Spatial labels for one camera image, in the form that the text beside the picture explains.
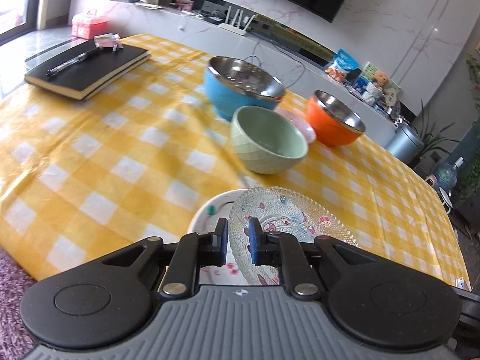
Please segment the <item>blue steel bowl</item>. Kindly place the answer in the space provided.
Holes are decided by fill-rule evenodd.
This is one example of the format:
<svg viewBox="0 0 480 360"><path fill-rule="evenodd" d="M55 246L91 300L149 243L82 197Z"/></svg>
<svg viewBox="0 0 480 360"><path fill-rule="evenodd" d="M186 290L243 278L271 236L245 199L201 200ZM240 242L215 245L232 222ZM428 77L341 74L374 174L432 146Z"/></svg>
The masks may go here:
<svg viewBox="0 0 480 360"><path fill-rule="evenodd" d="M204 93L216 114L230 121L241 107L274 110L286 95L277 77L245 60L214 56L204 72Z"/></svg>

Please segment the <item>pink small heater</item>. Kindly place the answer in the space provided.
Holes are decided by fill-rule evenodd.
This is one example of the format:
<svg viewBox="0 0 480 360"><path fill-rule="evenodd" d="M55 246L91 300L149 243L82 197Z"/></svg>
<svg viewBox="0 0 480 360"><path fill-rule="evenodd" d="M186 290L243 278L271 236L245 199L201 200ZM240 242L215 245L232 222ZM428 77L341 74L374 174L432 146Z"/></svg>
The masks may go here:
<svg viewBox="0 0 480 360"><path fill-rule="evenodd" d="M435 191L439 191L440 183L435 174L430 174L425 178L425 182L430 185Z"/></svg>

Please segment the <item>orange steel bowl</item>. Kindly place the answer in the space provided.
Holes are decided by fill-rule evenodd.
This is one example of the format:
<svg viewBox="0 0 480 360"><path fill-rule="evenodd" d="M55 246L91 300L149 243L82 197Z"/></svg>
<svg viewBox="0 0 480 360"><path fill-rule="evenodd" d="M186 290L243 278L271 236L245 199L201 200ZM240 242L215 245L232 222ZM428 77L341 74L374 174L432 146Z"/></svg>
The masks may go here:
<svg viewBox="0 0 480 360"><path fill-rule="evenodd" d="M316 90L307 101L306 122L316 139L329 147L346 146L361 137L366 126L360 116L335 96Z"/></svg>

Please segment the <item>yellow checkered tablecloth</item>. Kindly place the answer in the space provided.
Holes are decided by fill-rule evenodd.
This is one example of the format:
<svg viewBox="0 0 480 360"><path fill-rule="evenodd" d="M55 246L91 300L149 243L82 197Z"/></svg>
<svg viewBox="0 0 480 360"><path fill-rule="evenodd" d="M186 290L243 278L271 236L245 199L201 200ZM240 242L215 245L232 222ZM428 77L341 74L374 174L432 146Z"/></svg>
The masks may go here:
<svg viewBox="0 0 480 360"><path fill-rule="evenodd" d="M365 250L468 278L436 192L383 147L315 142L287 172L249 172L205 96L209 55L146 34L126 43L150 59L87 102L31 85L1 101L1 247L33 278L148 236L174 242L206 201L257 185L309 196Z"/></svg>

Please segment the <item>blue water jug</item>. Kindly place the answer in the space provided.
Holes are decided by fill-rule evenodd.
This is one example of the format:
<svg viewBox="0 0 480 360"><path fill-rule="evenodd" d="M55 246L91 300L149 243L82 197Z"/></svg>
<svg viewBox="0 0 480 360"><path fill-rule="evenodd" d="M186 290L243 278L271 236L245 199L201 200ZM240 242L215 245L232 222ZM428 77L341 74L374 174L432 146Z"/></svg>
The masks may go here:
<svg viewBox="0 0 480 360"><path fill-rule="evenodd" d="M442 189L445 192L451 191L457 182L458 169L463 165L465 160L459 157L453 164L442 163L433 173L435 176L434 188Z"/></svg>

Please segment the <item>blue snack bag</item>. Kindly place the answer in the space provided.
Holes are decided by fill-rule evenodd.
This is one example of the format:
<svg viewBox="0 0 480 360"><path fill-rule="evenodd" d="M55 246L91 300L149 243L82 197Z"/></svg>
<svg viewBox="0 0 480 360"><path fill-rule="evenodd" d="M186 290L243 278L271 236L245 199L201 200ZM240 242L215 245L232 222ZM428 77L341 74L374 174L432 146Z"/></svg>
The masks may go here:
<svg viewBox="0 0 480 360"><path fill-rule="evenodd" d="M343 83L347 75L358 69L359 63L344 49L339 49L325 67L325 73L338 83Z"/></svg>

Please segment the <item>white round side table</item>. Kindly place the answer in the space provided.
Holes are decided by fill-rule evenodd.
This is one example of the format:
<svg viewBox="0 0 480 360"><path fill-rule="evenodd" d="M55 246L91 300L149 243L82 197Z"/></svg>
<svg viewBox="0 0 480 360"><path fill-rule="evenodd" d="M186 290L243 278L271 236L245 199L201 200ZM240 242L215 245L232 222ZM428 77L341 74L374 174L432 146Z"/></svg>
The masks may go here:
<svg viewBox="0 0 480 360"><path fill-rule="evenodd" d="M446 213L449 215L450 212L452 211L452 202L450 200L448 193L441 187L439 187L439 197L442 202L442 205L445 208Z"/></svg>

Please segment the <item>green ceramic bowl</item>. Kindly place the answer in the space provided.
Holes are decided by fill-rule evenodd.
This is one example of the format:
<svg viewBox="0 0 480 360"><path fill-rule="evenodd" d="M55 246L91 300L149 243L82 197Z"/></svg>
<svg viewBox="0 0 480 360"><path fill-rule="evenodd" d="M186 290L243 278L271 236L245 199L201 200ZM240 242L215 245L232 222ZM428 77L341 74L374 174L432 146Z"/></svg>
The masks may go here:
<svg viewBox="0 0 480 360"><path fill-rule="evenodd" d="M262 175L287 171L308 154L304 135L288 119L259 106L237 109L230 140L245 167Z"/></svg>

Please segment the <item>small pink plate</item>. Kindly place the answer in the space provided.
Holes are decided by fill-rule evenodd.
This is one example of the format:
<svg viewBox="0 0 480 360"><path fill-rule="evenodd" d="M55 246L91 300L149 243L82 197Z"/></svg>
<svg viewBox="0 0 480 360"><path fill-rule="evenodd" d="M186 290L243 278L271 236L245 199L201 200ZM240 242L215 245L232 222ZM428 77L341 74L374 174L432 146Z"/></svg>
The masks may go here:
<svg viewBox="0 0 480 360"><path fill-rule="evenodd" d="M317 135L315 131L301 116L284 108L277 108L275 111L285 119L288 119L292 125L297 127L298 130L304 135L308 144L312 144L316 140Z"/></svg>

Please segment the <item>pink storage box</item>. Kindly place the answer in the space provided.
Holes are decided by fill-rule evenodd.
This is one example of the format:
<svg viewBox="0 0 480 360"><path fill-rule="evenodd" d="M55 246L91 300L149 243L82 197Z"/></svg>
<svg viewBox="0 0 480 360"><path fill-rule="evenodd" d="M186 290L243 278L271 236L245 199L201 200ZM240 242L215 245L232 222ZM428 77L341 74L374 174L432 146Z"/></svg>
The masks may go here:
<svg viewBox="0 0 480 360"><path fill-rule="evenodd" d="M72 16L72 36L92 39L107 32L108 18L93 13L79 13Z"/></svg>

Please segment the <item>teddy bear bouquet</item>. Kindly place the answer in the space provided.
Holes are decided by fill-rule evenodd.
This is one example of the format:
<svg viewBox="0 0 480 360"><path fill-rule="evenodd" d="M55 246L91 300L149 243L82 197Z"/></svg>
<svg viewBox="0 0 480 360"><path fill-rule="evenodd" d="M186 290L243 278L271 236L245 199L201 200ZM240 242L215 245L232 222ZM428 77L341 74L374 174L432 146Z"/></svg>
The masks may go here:
<svg viewBox="0 0 480 360"><path fill-rule="evenodd" d="M374 103L383 95L383 89L388 83L389 77L385 72L375 72L371 81L365 87L365 91L362 94L363 100L369 106L374 105Z"/></svg>

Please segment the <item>black notebook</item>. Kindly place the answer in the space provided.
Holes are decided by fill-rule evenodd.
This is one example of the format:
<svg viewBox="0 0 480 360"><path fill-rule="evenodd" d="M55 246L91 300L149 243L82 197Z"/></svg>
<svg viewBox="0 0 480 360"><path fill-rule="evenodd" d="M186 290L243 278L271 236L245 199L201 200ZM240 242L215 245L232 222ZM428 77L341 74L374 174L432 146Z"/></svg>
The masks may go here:
<svg viewBox="0 0 480 360"><path fill-rule="evenodd" d="M71 66L56 76L46 78L49 69L96 48L94 40L90 39L30 69L24 75L24 80L33 86L67 98L87 99L150 57L147 49L122 42L121 44L123 49L118 52L113 53L109 49L104 49L100 54Z"/></svg>

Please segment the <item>white fruity ceramic plate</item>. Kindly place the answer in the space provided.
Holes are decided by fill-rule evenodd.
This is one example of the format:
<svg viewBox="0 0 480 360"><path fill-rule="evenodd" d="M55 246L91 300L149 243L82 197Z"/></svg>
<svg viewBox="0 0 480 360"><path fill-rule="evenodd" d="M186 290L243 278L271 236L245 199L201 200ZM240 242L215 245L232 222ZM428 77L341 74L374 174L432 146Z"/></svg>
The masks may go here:
<svg viewBox="0 0 480 360"><path fill-rule="evenodd" d="M228 218L235 200L246 189L235 189L220 193L207 201L193 216L188 228L188 233L213 232L218 219ZM221 267L207 266L200 269L200 284L215 285L247 285L233 256L230 243L227 243L225 264Z"/></svg>

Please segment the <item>grey metal trash bin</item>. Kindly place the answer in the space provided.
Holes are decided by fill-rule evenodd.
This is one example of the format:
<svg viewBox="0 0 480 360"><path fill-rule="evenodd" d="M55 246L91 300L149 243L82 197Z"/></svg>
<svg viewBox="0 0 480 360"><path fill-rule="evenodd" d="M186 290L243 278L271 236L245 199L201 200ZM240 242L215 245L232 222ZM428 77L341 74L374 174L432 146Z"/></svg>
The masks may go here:
<svg viewBox="0 0 480 360"><path fill-rule="evenodd" d="M400 124L385 149L404 164L410 164L424 147L424 142L412 127Z"/></svg>

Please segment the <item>clear glass patterned plate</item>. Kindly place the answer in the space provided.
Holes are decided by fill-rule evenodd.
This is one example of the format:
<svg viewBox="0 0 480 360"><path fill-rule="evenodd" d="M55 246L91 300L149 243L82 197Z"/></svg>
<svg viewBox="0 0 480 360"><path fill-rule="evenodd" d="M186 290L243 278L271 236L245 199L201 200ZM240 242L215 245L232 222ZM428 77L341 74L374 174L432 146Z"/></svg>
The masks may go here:
<svg viewBox="0 0 480 360"><path fill-rule="evenodd" d="M233 203L229 213L229 244L239 271L249 285L277 285L273 267L256 267L248 250L249 219L258 219L264 232L282 232L299 242L312 243L316 236L331 236L357 246L352 233L323 205L304 194L282 187L247 189Z"/></svg>

